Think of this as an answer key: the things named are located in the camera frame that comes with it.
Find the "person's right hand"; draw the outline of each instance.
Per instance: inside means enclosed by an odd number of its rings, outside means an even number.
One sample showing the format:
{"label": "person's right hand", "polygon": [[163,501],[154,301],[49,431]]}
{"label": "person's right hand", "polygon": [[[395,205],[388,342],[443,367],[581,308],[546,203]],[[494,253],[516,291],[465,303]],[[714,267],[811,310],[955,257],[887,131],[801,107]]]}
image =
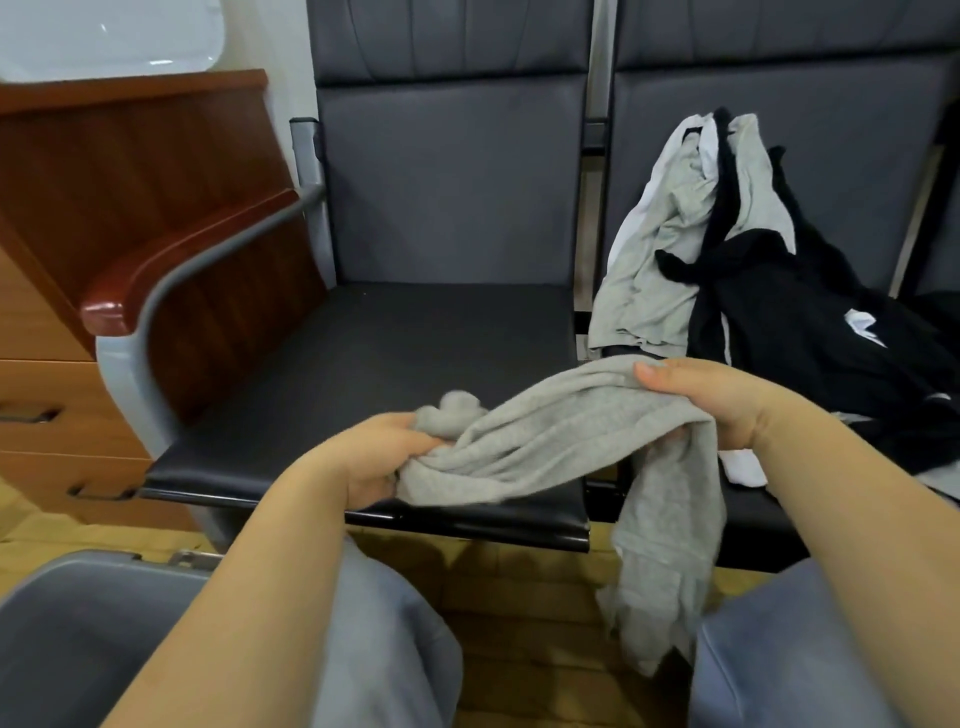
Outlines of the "person's right hand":
{"label": "person's right hand", "polygon": [[787,389],[726,364],[705,359],[666,359],[662,366],[637,362],[634,375],[647,389],[684,395],[717,421],[720,449],[754,445],[770,414],[791,396]]}

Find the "armrest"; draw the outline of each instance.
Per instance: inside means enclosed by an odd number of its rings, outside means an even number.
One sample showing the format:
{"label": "armrest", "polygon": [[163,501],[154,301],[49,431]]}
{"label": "armrest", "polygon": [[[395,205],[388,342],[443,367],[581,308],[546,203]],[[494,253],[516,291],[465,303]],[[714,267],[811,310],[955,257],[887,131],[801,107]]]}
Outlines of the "armrest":
{"label": "armrest", "polygon": [[156,305],[182,280],[302,212],[323,192],[321,187],[310,188],[302,195],[294,189],[272,192],[218,210],[183,230],[130,251],[87,289],[80,306],[84,327],[94,336],[135,333],[148,303]]}

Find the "gray plastic bin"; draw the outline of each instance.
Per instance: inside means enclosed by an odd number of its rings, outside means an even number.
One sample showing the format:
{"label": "gray plastic bin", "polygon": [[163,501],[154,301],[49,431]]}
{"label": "gray plastic bin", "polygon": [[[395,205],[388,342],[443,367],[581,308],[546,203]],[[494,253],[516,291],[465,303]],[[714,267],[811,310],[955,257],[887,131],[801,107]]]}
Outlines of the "gray plastic bin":
{"label": "gray plastic bin", "polygon": [[96,728],[209,577],[78,551],[0,602],[0,728]]}

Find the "hand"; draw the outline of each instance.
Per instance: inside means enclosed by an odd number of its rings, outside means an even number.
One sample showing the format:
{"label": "hand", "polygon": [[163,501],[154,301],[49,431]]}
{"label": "hand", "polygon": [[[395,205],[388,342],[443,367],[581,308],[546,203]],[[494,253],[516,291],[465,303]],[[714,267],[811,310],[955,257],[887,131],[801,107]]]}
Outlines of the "hand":
{"label": "hand", "polygon": [[726,364],[705,359],[637,362],[634,375],[647,389],[684,395],[717,421],[720,449],[752,448],[769,415],[790,397],[787,389]]}
{"label": "hand", "polygon": [[409,458],[445,444],[410,429],[413,420],[411,412],[376,415],[320,443],[302,459],[346,488],[348,510],[366,508],[393,496],[394,473]]}

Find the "drawer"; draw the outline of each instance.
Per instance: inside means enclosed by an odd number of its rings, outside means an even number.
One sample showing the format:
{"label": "drawer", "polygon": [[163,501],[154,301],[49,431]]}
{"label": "drawer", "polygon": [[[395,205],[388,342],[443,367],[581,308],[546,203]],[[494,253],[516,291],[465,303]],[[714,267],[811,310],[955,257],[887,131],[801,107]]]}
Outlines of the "drawer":
{"label": "drawer", "polygon": [[0,476],[48,513],[83,523],[197,531],[186,506],[132,497],[150,460],[0,452]]}
{"label": "drawer", "polygon": [[148,457],[93,362],[0,360],[0,450]]}
{"label": "drawer", "polygon": [[90,361],[57,314],[0,250],[0,359]]}

